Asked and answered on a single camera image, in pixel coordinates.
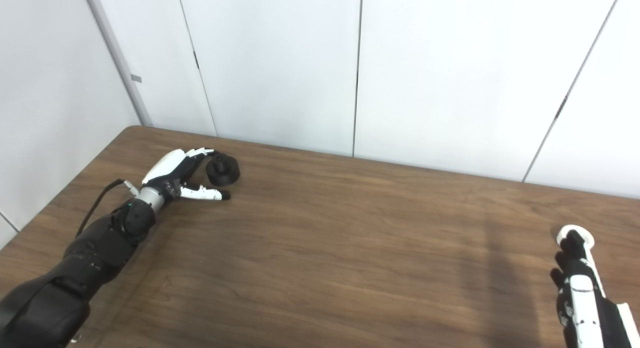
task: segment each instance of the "black knob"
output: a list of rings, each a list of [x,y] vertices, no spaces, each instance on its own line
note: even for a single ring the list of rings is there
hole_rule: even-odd
[[[234,157],[214,152],[211,160],[206,164],[206,175],[208,181],[214,186],[230,186],[240,178],[240,166]]]

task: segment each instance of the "wooden table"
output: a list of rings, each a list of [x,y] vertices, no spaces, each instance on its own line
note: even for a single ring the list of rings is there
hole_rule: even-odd
[[[232,199],[164,209],[74,348],[564,348],[549,271],[568,223],[594,234],[606,292],[640,318],[638,200],[146,127],[0,251],[0,296],[60,261],[105,185],[201,146],[238,159]]]

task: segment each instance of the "black cable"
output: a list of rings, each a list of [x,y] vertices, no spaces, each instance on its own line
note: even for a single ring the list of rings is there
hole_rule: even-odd
[[[84,220],[82,220],[82,223],[80,223],[80,227],[78,228],[78,232],[75,234],[76,237],[80,236],[82,231],[85,229],[85,226],[87,225],[87,222],[89,222],[89,218],[91,218],[92,214],[94,214],[94,211],[96,210],[96,208],[100,204],[100,201],[103,200],[103,197],[105,197],[107,192],[112,190],[112,188],[114,188],[116,186],[119,186],[119,185],[121,185],[123,183],[124,183],[123,179],[116,179],[113,182],[111,182],[108,186],[104,187],[104,189],[102,190],[102,193],[100,193],[100,195],[98,195],[98,198],[93,203],[93,206],[91,207],[91,209],[89,209],[89,212],[87,212],[86,216],[84,217]]]

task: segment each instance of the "robotic arm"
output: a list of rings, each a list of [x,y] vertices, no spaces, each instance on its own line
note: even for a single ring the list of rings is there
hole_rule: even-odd
[[[118,276],[164,205],[179,197],[231,198],[228,191],[188,182],[206,157],[212,184],[228,186],[240,177],[238,162],[213,149],[169,152],[149,170],[138,195],[78,232],[57,266],[0,300],[0,347],[66,347],[87,320],[91,298]]]
[[[627,303],[608,300],[592,256],[594,236],[565,225],[557,236],[562,249],[551,279],[558,287],[557,311],[568,348],[640,348],[640,336]]]

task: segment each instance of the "white wall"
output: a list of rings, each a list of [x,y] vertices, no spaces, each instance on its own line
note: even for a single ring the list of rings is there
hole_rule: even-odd
[[[640,198],[640,0],[618,0],[526,179]]]
[[[139,120],[85,0],[0,0],[0,36],[0,212],[22,229]]]
[[[151,127],[215,136],[180,0],[92,0]]]
[[[0,215],[0,249],[7,245],[15,236],[16,231],[14,228]]]
[[[351,155],[360,0],[182,0],[224,138]]]
[[[522,180],[614,0],[363,0],[355,156]]]

